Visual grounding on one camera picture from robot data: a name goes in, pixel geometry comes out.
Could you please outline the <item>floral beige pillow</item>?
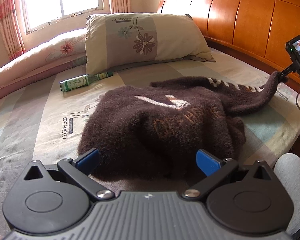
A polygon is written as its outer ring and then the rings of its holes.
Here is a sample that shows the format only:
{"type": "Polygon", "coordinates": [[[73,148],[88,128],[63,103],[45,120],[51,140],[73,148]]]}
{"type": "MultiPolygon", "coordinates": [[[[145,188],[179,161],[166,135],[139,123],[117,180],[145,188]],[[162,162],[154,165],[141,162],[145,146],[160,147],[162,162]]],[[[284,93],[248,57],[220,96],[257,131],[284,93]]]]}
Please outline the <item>floral beige pillow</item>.
{"type": "Polygon", "coordinates": [[[87,74],[117,66],[191,59],[214,62],[189,14],[93,14],[86,22],[87,74]]]}

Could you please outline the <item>green glass bottle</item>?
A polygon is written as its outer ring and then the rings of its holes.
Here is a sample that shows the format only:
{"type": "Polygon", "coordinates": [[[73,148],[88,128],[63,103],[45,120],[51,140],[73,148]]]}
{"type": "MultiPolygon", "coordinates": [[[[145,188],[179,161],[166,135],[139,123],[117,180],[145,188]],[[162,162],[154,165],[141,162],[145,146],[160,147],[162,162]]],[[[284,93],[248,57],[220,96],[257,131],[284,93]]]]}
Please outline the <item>green glass bottle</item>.
{"type": "Polygon", "coordinates": [[[78,77],[73,77],[59,83],[60,89],[63,93],[69,92],[74,89],[78,89],[81,87],[89,86],[93,82],[111,77],[113,75],[112,72],[104,72],[100,74],[84,74],[78,77]]]}

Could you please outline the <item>folded pink floral quilt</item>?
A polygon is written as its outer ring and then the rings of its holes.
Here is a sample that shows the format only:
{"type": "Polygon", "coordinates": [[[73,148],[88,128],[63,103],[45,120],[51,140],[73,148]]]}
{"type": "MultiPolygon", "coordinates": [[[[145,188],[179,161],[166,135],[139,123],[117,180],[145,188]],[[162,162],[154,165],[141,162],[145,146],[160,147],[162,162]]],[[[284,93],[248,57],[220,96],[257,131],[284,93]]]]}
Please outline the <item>folded pink floral quilt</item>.
{"type": "Polygon", "coordinates": [[[63,33],[0,68],[0,99],[31,83],[86,63],[85,29],[63,33]]]}

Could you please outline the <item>pink plaid curtain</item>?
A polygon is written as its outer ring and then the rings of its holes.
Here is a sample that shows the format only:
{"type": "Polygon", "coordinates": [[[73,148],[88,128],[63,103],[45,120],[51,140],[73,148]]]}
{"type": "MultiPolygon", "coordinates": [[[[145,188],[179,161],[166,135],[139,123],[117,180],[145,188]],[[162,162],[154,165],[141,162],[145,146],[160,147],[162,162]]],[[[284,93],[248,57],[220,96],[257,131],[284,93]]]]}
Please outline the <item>pink plaid curtain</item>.
{"type": "Polygon", "coordinates": [[[0,32],[11,61],[26,52],[14,0],[0,0],[0,32]]]}

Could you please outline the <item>grey trouser leg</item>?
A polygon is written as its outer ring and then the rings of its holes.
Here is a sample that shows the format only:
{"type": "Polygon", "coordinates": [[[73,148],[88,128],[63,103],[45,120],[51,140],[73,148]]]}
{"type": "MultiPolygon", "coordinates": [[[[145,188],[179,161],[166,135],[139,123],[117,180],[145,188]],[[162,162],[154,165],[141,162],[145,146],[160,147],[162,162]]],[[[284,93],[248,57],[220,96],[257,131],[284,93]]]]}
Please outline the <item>grey trouser leg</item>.
{"type": "Polygon", "coordinates": [[[283,154],[274,166],[274,173],[294,204],[293,216],[287,228],[287,233],[293,235],[300,230],[300,158],[293,153],[283,154]]]}

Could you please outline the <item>brown fuzzy sweater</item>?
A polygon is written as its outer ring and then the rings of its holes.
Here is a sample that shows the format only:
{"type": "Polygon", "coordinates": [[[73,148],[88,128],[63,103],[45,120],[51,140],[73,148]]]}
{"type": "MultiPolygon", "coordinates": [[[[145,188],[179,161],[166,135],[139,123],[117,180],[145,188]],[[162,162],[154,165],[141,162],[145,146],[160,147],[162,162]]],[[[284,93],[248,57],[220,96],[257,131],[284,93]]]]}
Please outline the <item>brown fuzzy sweater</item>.
{"type": "Polygon", "coordinates": [[[93,175],[101,181],[192,179],[198,150],[237,159],[246,142],[243,116],[270,102],[279,76],[260,87],[186,76],[109,90],[85,124],[78,153],[99,151],[93,175]]]}

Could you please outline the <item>patchwork floral bed sheet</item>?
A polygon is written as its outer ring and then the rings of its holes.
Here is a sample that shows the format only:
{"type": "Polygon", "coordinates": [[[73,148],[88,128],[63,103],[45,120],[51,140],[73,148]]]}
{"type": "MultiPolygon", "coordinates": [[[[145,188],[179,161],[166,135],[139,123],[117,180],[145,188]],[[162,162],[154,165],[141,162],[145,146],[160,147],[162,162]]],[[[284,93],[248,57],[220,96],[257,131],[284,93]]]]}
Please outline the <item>patchwork floral bed sheet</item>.
{"type": "MultiPolygon", "coordinates": [[[[206,76],[253,87],[268,79],[267,73],[225,53],[212,50],[212,55],[212,63],[181,60],[123,69],[88,87],[62,93],[61,81],[85,72],[85,65],[80,65],[0,99],[0,239],[9,232],[2,204],[24,167],[33,159],[54,164],[75,157],[87,118],[108,90],[124,85],[146,87],[153,81],[182,76],[206,76]]],[[[271,102],[244,116],[243,122],[247,140],[239,160],[251,164],[264,159],[274,165],[300,135],[300,96],[281,84],[271,102]]]]}

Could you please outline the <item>orange wooden headboard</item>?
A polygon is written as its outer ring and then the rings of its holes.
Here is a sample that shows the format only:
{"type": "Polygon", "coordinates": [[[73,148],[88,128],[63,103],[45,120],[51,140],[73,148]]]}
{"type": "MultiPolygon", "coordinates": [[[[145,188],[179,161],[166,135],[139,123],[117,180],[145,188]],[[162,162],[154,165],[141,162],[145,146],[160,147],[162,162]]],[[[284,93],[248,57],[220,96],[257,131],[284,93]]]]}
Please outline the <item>orange wooden headboard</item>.
{"type": "Polygon", "coordinates": [[[285,44],[300,35],[300,0],[160,0],[158,12],[189,14],[210,46],[266,72],[290,65],[285,44]]]}

